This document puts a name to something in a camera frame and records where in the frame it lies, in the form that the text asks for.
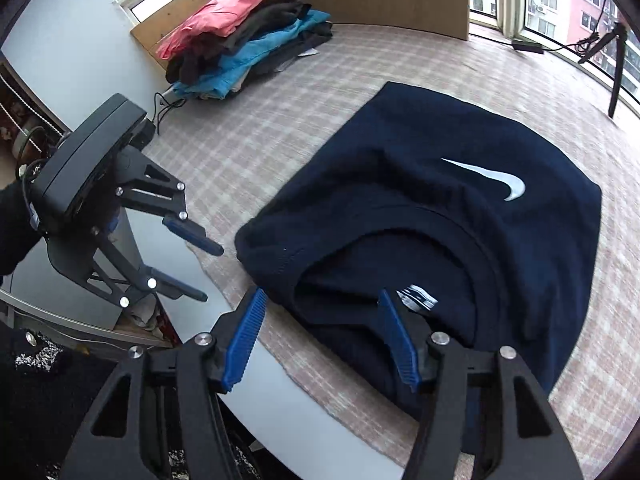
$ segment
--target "black stand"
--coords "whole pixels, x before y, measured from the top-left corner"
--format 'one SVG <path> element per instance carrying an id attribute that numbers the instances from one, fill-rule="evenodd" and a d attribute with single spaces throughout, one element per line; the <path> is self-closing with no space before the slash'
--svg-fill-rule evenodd
<path id="1" fill-rule="evenodd" d="M 625 67 L 625 51 L 626 51 L 626 27 L 616 22 L 612 31 L 605 34 L 602 39 L 590 48 L 582 59 L 578 61 L 579 64 L 586 63 L 595 54 L 606 47 L 611 41 L 616 39 L 616 75 L 613 78 L 613 89 L 611 90 L 611 101 L 609 103 L 609 117 L 613 119 L 613 113 L 616 111 L 616 105 L 618 104 L 618 96 L 620 95 L 620 87 L 622 86 L 622 71 Z"/>

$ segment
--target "blue gripper pad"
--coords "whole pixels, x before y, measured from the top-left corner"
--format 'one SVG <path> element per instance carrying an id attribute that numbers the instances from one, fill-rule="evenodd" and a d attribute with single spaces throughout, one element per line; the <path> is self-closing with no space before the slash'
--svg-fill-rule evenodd
<path id="1" fill-rule="evenodd" d="M 401 303 L 400 305 L 399 308 L 404 308 L 404 305 Z M 408 384 L 412 392 L 416 392 L 421 381 L 418 369 L 418 355 L 415 345 L 386 289 L 381 290 L 378 297 L 378 328 L 385 344 L 391 350 L 391 355 L 402 382 Z"/>
<path id="2" fill-rule="evenodd" d="M 225 368 L 220 383 L 226 391 L 231 391 L 234 384 L 239 383 L 249 356 L 254 349 L 254 343 L 264 314 L 267 309 L 267 295 L 261 288 L 257 288 L 248 304 L 238 306 L 238 310 L 246 307 L 238 322 L 238 328 L 226 347 Z"/>

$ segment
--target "black shirt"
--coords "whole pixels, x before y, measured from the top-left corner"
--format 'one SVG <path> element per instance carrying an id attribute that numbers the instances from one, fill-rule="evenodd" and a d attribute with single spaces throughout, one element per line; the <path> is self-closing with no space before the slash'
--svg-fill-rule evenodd
<path id="1" fill-rule="evenodd" d="M 236 248 L 272 300 L 418 418 L 376 326 L 380 290 L 419 287 L 434 330 L 468 348 L 513 346 L 549 393 L 587 312 L 600 199 L 522 124 L 387 83 Z"/>

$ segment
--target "metal screw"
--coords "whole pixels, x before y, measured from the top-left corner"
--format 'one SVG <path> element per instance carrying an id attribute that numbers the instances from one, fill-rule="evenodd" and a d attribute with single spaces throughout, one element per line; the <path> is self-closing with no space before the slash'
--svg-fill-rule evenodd
<path id="1" fill-rule="evenodd" d="M 211 343 L 213 338 L 209 332 L 200 332 L 195 338 L 193 338 L 198 346 L 207 346 Z"/>
<path id="2" fill-rule="evenodd" d="M 515 359 L 518 353 L 510 346 L 503 346 L 500 348 L 500 355 L 505 359 L 511 360 Z"/>
<path id="3" fill-rule="evenodd" d="M 139 359 L 142 357 L 142 354 L 145 352 L 145 349 L 142 348 L 142 346 L 132 346 L 131 348 L 129 348 L 129 351 L 127 351 L 127 354 L 129 355 L 129 357 L 131 357 L 132 359 Z"/>
<path id="4" fill-rule="evenodd" d="M 27 342 L 31 346 L 37 346 L 38 345 L 38 342 L 36 341 L 35 336 L 31 332 L 27 331 L 24 336 L 25 336 L 25 338 L 27 338 Z"/>
<path id="5" fill-rule="evenodd" d="M 449 334 L 445 334 L 444 332 L 434 332 L 431 334 L 431 340 L 436 343 L 436 345 L 448 345 L 451 338 Z"/>

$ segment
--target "nike logo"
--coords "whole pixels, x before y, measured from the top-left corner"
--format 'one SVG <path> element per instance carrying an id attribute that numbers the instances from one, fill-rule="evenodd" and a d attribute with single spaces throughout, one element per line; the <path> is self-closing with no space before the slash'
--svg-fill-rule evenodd
<path id="1" fill-rule="evenodd" d="M 455 160 L 449 160 L 448 158 L 443 158 L 442 160 L 446 160 L 451 164 L 455 164 L 456 166 L 460 166 L 460 168 L 465 168 L 469 171 L 475 171 L 476 173 L 481 174 L 487 178 L 491 178 L 493 180 L 499 180 L 500 182 L 505 183 L 511 189 L 510 195 L 504 199 L 505 202 L 509 202 L 511 200 L 516 200 L 517 197 L 522 196 L 524 194 L 525 185 L 524 182 L 521 181 L 517 176 L 503 173 L 501 171 L 492 171 L 486 170 L 485 168 L 480 168 L 479 166 L 472 166 L 471 164 L 462 164 L 462 162 L 456 162 Z"/>

